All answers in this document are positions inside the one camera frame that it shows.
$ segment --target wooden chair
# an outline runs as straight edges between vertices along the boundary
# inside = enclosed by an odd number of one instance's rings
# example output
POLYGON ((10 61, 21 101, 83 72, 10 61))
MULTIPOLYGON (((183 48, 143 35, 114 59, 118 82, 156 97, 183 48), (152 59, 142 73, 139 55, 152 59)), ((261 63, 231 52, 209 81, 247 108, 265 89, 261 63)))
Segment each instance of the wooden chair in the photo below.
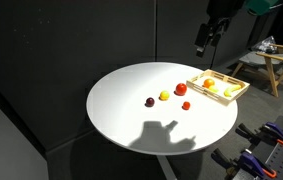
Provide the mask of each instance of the wooden chair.
POLYGON ((272 44, 277 47, 278 54, 250 52, 239 59, 239 64, 232 73, 234 77, 241 69, 248 69, 270 80, 272 94, 279 97, 277 86, 283 80, 283 45, 272 44))

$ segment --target table leg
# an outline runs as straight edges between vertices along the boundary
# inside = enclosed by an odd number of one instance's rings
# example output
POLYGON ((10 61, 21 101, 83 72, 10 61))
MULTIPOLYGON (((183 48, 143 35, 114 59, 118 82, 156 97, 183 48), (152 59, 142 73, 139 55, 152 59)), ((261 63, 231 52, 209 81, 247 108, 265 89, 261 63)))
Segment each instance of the table leg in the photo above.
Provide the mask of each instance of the table leg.
POLYGON ((157 156, 157 158, 167 180, 177 180, 167 158, 165 156, 157 156))

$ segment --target black wall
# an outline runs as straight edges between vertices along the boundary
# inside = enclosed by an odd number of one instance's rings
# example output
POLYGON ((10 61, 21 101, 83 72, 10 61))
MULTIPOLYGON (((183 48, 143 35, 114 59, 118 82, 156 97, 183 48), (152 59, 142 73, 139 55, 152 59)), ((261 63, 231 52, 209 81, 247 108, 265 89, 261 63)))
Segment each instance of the black wall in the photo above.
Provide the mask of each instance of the black wall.
MULTIPOLYGON (((207 69, 195 38, 208 1, 0 1, 0 92, 47 150, 89 131, 86 95, 105 74, 141 62, 207 69)), ((255 17, 239 11, 215 64, 245 50, 255 17)))
POLYGON ((49 150, 92 128, 86 89, 154 61, 154 2, 0 1, 0 91, 49 150))

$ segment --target lemon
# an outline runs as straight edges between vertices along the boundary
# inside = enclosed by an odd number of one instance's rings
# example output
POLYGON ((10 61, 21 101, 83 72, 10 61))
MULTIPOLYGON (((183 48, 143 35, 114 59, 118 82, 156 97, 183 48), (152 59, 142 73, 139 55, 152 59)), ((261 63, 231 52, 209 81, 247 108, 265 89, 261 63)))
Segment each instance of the lemon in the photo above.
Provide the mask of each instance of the lemon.
POLYGON ((162 92, 160 93, 160 99, 163 100, 163 101, 168 100, 169 97, 170 97, 170 94, 169 94, 168 91, 162 91, 162 92))

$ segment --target blue clamp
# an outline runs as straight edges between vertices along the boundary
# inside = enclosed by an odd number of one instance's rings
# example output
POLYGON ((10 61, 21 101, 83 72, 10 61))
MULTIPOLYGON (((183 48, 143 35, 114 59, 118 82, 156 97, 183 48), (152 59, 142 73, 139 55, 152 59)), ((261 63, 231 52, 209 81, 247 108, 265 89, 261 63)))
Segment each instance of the blue clamp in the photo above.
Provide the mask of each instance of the blue clamp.
POLYGON ((264 178, 265 175, 274 178, 276 177, 276 171, 269 168, 266 164, 263 164, 260 160, 254 157, 248 152, 243 152, 239 159, 239 164, 245 164, 252 169, 253 172, 258 174, 261 178, 264 178))
POLYGON ((277 142, 283 145, 283 131, 278 125, 272 122, 267 122, 261 127, 261 130, 276 138, 277 142))
POLYGON ((265 125, 269 126, 270 128, 272 128, 273 130, 275 130, 276 132, 278 132, 281 136, 283 136, 283 131, 279 128, 278 125, 272 123, 272 122, 267 122, 265 123, 265 125))

